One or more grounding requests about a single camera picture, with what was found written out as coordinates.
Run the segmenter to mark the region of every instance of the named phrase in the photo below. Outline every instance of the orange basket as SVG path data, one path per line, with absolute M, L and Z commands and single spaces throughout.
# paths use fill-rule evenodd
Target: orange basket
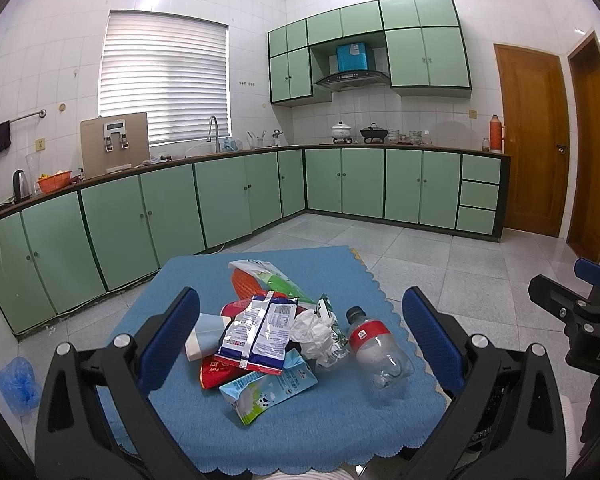
M 52 193 L 58 189 L 62 189 L 68 186 L 70 182 L 71 171 L 63 171 L 62 173 L 38 179 L 38 185 L 43 193 Z

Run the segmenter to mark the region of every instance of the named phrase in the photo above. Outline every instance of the window blind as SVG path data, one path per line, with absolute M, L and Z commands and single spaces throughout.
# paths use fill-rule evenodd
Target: window blind
M 111 11 L 99 115 L 146 112 L 154 146 L 206 137 L 211 115 L 220 136 L 229 136 L 227 30 L 158 12 Z

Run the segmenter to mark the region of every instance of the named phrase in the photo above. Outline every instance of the pot lid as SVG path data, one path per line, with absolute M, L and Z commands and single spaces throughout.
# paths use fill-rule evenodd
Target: pot lid
M 360 131 L 361 132 L 387 132 L 388 130 L 381 128 L 376 123 L 371 123 L 371 126 L 368 126 L 366 128 L 361 128 Z
M 331 127 L 331 129 L 332 129 L 332 130 L 342 130 L 342 129 L 345 129 L 345 130 L 350 130 L 350 129 L 351 129 L 351 126 L 347 126 L 346 124 L 342 124 L 342 121 L 338 121 L 338 124 L 334 124 L 334 125 Z

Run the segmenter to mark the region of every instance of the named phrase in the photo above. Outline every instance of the blue plastic bag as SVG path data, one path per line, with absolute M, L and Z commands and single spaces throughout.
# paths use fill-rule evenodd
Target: blue plastic bag
M 24 357 L 14 358 L 0 370 L 0 392 L 13 415 L 27 415 L 39 405 L 42 388 L 33 366 Z

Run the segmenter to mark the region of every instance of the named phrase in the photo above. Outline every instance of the range hood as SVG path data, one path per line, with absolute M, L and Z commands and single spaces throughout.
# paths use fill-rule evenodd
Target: range hood
M 351 90 L 368 86 L 389 85 L 389 76 L 378 70 L 345 70 L 323 77 L 316 84 L 328 88 L 332 92 Z

